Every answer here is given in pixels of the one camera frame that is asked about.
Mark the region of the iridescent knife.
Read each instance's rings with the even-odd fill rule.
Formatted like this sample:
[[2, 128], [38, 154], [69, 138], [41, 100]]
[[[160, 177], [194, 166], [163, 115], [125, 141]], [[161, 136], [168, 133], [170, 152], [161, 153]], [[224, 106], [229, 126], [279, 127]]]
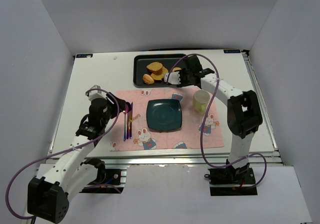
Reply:
[[133, 102], [130, 104], [130, 111], [128, 113], [128, 138], [132, 138], [132, 120], [133, 120]]

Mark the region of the bread slice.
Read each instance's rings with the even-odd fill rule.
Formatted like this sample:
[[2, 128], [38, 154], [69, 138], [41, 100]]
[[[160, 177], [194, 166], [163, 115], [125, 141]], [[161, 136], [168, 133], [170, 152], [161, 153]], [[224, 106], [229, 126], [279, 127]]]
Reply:
[[151, 73], [157, 73], [162, 67], [163, 64], [158, 61], [152, 62], [146, 66], [147, 70]]
[[165, 74], [168, 73], [168, 69], [165, 67], [162, 67], [161, 70], [159, 70], [157, 73], [152, 73], [151, 77], [155, 80], [155, 81], [161, 81]]

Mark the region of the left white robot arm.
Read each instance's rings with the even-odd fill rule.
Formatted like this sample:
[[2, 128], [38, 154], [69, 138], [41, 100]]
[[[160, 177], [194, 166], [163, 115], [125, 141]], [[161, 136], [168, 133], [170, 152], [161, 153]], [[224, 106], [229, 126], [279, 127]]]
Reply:
[[86, 159], [94, 150], [111, 119], [130, 111], [128, 102], [112, 94], [94, 95], [88, 114], [80, 121], [70, 145], [55, 165], [41, 178], [34, 177], [27, 188], [27, 212], [51, 223], [60, 223], [72, 199], [89, 183], [101, 184], [106, 177], [105, 163], [97, 158]]

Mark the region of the metal food tongs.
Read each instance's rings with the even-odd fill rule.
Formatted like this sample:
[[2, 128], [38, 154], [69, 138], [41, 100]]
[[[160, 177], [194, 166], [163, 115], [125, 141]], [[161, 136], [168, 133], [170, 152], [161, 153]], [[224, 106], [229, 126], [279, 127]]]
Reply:
[[170, 84], [171, 84], [170, 79], [167, 78], [167, 77], [164, 78], [164, 82], [165, 82], [167, 85], [170, 85]]

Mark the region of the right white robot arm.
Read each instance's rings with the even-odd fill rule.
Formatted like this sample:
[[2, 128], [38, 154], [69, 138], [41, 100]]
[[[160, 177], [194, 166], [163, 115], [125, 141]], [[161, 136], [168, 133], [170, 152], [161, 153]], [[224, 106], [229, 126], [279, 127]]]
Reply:
[[224, 81], [215, 64], [202, 54], [188, 54], [177, 62], [184, 62], [180, 70], [178, 87], [197, 86], [212, 94], [209, 104], [217, 98], [227, 108], [227, 126], [232, 133], [230, 153], [223, 166], [208, 164], [212, 168], [245, 169], [249, 164], [252, 139], [263, 123], [257, 94], [243, 91]]

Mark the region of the bread slice top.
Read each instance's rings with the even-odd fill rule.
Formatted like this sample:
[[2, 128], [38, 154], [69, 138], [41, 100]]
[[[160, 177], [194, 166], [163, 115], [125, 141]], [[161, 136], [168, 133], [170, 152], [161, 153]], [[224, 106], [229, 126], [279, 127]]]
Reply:
[[152, 62], [146, 66], [147, 70], [151, 73], [157, 73], [162, 67], [163, 64], [158, 61]]

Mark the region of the round yellow bun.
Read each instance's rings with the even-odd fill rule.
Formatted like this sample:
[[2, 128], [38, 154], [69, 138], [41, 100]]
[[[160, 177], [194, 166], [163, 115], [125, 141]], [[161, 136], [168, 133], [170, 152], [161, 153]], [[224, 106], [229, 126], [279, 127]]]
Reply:
[[175, 68], [172, 69], [173, 72], [178, 72], [180, 70], [182, 70], [180, 67], [175, 67]]

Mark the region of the small oval sesame bun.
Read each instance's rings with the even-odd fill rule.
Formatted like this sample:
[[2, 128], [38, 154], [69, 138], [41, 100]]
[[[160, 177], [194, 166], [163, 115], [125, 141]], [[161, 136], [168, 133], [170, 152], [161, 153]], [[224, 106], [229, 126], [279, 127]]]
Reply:
[[147, 85], [152, 85], [152, 84], [155, 83], [155, 80], [149, 74], [144, 74], [143, 77], [142, 77], [142, 80]]

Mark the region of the black baking tray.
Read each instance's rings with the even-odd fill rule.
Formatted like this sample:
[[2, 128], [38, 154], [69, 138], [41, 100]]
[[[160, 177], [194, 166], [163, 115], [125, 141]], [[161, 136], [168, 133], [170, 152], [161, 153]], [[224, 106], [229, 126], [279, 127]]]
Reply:
[[166, 87], [164, 75], [185, 54], [145, 54], [133, 60], [133, 84], [137, 88]]

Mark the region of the pale green mug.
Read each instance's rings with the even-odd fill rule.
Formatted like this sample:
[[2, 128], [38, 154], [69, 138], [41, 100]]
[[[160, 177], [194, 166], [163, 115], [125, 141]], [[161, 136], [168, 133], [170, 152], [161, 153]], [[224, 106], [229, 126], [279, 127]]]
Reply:
[[197, 90], [193, 94], [193, 100], [192, 100], [193, 109], [200, 114], [204, 114], [210, 99], [211, 99], [211, 96], [207, 91], [202, 89]]

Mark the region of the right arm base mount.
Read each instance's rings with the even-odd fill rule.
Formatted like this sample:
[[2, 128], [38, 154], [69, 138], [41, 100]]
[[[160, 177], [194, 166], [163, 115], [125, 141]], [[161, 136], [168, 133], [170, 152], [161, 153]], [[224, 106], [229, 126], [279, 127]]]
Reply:
[[255, 174], [251, 167], [234, 175], [232, 167], [210, 168], [204, 178], [209, 182], [212, 197], [257, 196]]

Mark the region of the pink bunny placemat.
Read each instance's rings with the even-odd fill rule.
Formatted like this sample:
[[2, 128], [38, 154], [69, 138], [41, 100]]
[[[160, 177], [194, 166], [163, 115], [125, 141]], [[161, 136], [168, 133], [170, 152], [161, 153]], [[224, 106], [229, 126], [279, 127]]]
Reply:
[[[124, 115], [118, 118], [111, 131], [111, 149], [113, 151], [151, 151], [160, 149], [199, 149], [200, 139], [204, 148], [224, 146], [216, 105], [210, 106], [203, 135], [200, 134], [203, 115], [193, 109], [193, 96], [197, 88], [156, 88], [140, 90], [121, 90], [116, 96], [133, 102], [132, 138], [126, 141], [124, 136]], [[175, 99], [181, 104], [182, 126], [180, 130], [157, 132], [148, 128], [146, 110], [148, 101], [157, 99]]]

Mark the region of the dark green square plate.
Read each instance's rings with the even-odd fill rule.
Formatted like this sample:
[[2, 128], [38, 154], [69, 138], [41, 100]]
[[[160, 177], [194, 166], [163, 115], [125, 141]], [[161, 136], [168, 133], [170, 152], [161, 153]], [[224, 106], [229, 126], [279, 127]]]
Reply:
[[156, 132], [174, 132], [182, 127], [182, 107], [176, 99], [153, 99], [148, 101], [146, 122], [150, 130]]

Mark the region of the bread slice bottom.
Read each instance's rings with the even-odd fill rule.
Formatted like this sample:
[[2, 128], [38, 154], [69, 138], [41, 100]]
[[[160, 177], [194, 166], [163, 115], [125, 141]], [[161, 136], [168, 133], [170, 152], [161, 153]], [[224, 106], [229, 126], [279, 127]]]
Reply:
[[168, 69], [165, 67], [162, 67], [161, 70], [159, 70], [157, 73], [152, 73], [151, 77], [155, 80], [155, 81], [161, 81], [165, 74], [168, 73]]

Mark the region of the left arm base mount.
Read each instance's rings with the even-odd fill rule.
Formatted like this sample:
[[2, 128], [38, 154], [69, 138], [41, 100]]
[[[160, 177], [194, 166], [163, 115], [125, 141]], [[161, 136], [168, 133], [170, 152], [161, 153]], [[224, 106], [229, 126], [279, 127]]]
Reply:
[[119, 168], [106, 168], [103, 160], [98, 158], [88, 158], [81, 162], [80, 167], [94, 167], [97, 170], [96, 178], [87, 184], [80, 193], [91, 194], [121, 194], [121, 172]]

